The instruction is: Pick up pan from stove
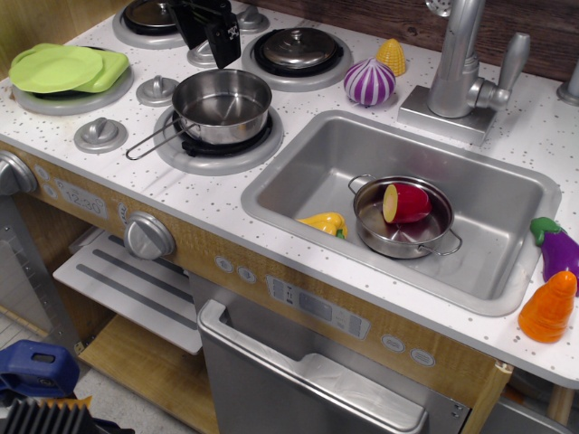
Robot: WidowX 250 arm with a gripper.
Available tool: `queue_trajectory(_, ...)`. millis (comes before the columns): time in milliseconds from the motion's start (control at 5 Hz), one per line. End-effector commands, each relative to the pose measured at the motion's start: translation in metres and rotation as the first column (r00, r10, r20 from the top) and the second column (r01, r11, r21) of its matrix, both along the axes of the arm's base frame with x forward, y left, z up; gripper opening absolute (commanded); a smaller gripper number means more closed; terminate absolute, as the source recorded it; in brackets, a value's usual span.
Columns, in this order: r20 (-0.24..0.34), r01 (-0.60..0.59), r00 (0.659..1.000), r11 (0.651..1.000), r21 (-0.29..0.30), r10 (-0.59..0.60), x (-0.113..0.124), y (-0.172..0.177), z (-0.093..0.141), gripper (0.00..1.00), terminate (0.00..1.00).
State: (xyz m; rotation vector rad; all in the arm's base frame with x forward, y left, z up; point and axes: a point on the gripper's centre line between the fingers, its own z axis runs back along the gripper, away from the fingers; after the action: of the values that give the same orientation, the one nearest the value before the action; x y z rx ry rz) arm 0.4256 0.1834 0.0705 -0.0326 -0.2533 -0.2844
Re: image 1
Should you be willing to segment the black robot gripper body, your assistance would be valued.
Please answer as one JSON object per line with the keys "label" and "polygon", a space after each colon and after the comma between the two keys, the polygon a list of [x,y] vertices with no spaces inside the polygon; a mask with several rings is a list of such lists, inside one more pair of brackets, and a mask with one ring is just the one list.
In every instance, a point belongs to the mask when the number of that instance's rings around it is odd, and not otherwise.
{"label": "black robot gripper body", "polygon": [[176,23],[176,17],[182,13],[200,13],[209,22],[216,16],[231,12],[229,1],[169,1],[170,13]]}

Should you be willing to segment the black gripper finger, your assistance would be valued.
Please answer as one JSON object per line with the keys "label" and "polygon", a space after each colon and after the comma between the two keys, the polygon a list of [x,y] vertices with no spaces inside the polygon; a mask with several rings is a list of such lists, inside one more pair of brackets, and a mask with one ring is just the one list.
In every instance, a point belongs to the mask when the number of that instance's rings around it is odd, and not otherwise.
{"label": "black gripper finger", "polygon": [[226,68],[241,57],[241,36],[235,14],[216,16],[205,26],[205,34],[218,69]]}
{"label": "black gripper finger", "polygon": [[176,17],[176,27],[189,49],[193,49],[208,40],[205,31],[205,26],[208,23],[208,18],[200,13],[182,13]]}

